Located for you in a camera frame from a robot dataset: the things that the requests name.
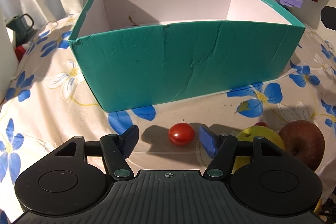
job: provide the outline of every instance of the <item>green mug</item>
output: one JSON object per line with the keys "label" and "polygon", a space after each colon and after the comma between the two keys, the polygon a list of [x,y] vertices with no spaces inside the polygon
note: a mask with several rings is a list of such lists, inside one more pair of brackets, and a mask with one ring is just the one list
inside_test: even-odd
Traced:
{"label": "green mug", "polygon": [[[26,26],[26,23],[22,21],[23,17],[28,17],[31,20],[31,25]],[[34,26],[34,20],[28,14],[22,16],[16,15],[6,21],[6,27],[12,29],[15,32],[16,46],[22,45],[26,42],[28,32]]]}

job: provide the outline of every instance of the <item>white bottle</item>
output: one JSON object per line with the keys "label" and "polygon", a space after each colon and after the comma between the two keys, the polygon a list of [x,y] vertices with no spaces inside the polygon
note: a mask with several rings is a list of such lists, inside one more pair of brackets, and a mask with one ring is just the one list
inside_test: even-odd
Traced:
{"label": "white bottle", "polygon": [[0,103],[5,98],[17,65],[18,61],[8,37],[4,15],[0,6]]}

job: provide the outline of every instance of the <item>purple label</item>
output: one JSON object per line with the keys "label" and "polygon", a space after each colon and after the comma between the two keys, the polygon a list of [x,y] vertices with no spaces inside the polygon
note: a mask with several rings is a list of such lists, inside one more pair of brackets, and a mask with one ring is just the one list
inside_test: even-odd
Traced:
{"label": "purple label", "polygon": [[280,4],[286,5],[289,7],[302,7],[303,0],[280,0]]}

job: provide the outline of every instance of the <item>cherry tomato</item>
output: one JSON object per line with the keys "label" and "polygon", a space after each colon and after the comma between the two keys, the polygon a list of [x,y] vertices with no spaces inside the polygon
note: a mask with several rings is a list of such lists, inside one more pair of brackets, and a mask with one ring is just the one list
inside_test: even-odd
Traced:
{"label": "cherry tomato", "polygon": [[265,122],[257,122],[257,123],[255,124],[255,126],[262,126],[262,127],[268,127],[268,128],[269,128],[269,125],[266,124]]}
{"label": "cherry tomato", "polygon": [[180,122],[173,125],[168,131],[170,141],[175,145],[187,145],[195,137],[195,131],[191,125]]}

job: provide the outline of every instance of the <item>open cardboard box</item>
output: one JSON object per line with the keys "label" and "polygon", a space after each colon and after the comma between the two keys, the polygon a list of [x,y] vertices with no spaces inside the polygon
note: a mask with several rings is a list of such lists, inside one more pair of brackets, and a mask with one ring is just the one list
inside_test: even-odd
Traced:
{"label": "open cardboard box", "polygon": [[272,0],[88,0],[69,44],[113,112],[275,79],[304,30]]}

